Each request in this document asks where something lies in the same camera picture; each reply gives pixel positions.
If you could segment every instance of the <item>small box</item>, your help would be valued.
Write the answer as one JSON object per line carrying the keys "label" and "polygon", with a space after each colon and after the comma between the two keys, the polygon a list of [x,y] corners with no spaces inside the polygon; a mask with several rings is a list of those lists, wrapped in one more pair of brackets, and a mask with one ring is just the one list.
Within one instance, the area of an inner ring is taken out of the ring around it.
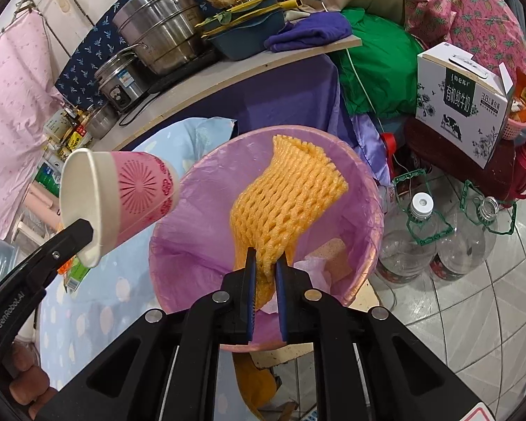
{"label": "small box", "polygon": [[484,168],[506,125],[514,87],[503,63],[499,76],[472,57],[447,42],[418,55],[416,117]]}
{"label": "small box", "polygon": [[60,143],[62,138],[72,126],[70,120],[66,116],[66,111],[59,109],[56,113],[47,120],[43,126],[43,133],[53,140],[53,142]]}

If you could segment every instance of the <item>orange foam fruit net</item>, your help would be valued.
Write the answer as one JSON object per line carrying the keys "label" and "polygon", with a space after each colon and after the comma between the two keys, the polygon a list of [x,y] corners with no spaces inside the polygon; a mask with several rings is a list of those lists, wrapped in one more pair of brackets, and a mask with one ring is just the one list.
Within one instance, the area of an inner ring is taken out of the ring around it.
{"label": "orange foam fruit net", "polygon": [[275,292],[276,261],[286,252],[292,265],[300,235],[349,188],[321,147],[282,134],[272,145],[271,163],[230,211],[234,270],[245,266],[249,247],[256,250],[256,309]]}

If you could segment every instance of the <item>bottle cap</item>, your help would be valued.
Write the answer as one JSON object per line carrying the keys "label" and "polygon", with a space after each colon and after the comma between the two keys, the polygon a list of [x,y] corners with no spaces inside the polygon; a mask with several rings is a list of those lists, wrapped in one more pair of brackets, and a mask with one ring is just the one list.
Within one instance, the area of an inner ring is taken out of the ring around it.
{"label": "bottle cap", "polygon": [[484,198],[480,205],[477,207],[477,218],[485,226],[488,226],[492,222],[494,222],[495,219],[497,219],[498,213],[499,203],[492,196]]}
{"label": "bottle cap", "polygon": [[428,193],[417,193],[411,200],[411,213],[419,220],[430,217],[433,208],[434,202]]}

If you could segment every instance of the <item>pink floral fabric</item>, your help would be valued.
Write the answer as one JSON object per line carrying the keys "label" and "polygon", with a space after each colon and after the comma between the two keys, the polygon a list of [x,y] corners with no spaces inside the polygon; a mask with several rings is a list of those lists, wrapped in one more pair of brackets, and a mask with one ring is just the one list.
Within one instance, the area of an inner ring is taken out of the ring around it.
{"label": "pink floral fabric", "polygon": [[498,74],[504,63],[514,82],[526,74],[526,41],[503,0],[405,0],[405,30],[427,47],[446,41]]}
{"label": "pink floral fabric", "polygon": [[37,173],[43,126],[61,102],[43,20],[26,13],[0,35],[0,239]]}

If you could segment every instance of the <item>green plastic bag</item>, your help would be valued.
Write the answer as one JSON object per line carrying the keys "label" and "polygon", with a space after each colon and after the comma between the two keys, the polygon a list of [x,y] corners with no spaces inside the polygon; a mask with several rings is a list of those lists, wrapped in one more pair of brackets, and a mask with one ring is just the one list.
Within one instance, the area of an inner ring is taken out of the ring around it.
{"label": "green plastic bag", "polygon": [[[379,118],[415,114],[417,107],[417,55],[424,51],[403,27],[366,14],[361,8],[341,11],[362,39],[362,46],[348,49],[355,69]],[[330,54],[339,70],[349,115],[373,112],[351,67],[347,51]]]}

